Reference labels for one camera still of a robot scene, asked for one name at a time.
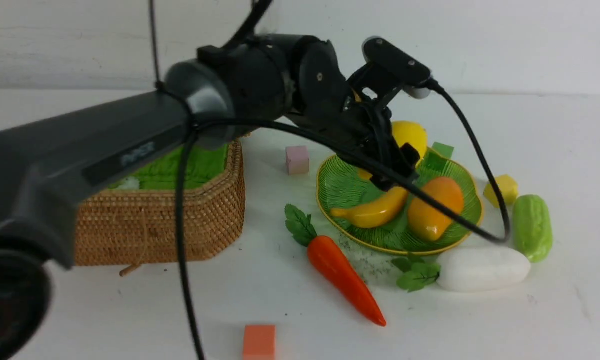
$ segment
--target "orange block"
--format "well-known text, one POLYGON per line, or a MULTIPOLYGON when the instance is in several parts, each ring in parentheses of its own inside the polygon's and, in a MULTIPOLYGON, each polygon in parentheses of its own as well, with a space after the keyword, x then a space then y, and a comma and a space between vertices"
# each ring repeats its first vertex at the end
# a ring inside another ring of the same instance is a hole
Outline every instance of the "orange block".
POLYGON ((275 360, 275 325, 244 327, 242 360, 275 360))

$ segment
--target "green plate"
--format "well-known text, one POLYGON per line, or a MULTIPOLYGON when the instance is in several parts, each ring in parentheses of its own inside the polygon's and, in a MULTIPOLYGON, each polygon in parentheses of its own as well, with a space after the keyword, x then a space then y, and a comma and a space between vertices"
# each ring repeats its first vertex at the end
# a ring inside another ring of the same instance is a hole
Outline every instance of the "green plate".
MULTIPOLYGON (((447 176, 455 180, 464 194, 462 216, 479 225, 482 221, 483 205, 477 194, 477 186, 469 171, 457 162, 441 157, 429 149, 416 169, 419 178, 416 185, 426 184, 432 178, 447 176)), ((377 199, 381 191, 357 176, 357 169, 335 155, 326 159, 317 176, 316 199, 318 207, 327 219, 352 240, 375 250, 394 255, 433 255, 457 246, 470 232, 458 223, 453 223, 435 242, 420 239, 407 227, 406 209, 413 196, 409 196, 402 212, 389 223, 376 228, 357 228, 347 220, 330 216, 331 208, 351 208, 360 203, 377 199)))

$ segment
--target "wicker basket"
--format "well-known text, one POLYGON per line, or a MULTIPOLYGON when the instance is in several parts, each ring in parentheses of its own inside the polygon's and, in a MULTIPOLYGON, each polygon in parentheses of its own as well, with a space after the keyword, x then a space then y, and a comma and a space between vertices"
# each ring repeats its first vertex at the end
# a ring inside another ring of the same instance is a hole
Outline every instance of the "wicker basket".
MULTIPOLYGON (((77 265, 130 265, 175 262, 174 191, 107 190, 78 211, 77 265)), ((186 259, 212 258, 242 233, 245 187, 242 146, 233 142, 224 171, 185 191, 186 259)))

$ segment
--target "orange carrot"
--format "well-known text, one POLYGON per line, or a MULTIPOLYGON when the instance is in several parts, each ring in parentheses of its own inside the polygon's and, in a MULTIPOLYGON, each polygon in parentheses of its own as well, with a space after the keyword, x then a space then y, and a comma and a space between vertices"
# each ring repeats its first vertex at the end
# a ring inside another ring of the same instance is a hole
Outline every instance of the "orange carrot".
POLYGON ((374 324, 386 326, 386 320, 364 281, 360 279, 336 243, 325 235, 317 235, 311 215, 293 205, 284 208, 286 228, 293 239, 307 247, 309 262, 333 284, 355 309, 374 324))

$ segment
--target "white wall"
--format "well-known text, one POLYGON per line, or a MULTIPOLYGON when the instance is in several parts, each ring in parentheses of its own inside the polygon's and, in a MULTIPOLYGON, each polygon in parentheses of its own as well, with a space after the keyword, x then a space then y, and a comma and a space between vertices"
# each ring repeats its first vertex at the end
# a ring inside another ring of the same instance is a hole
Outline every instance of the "white wall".
MULTIPOLYGON (((331 39, 346 75, 362 64, 361 42, 379 34, 456 92, 600 94, 600 0, 274 4, 265 27, 331 39)), ((249 0, 157 8, 164 69, 222 44, 249 0)), ((146 1, 0 0, 0 87, 148 89, 149 54, 146 1)))

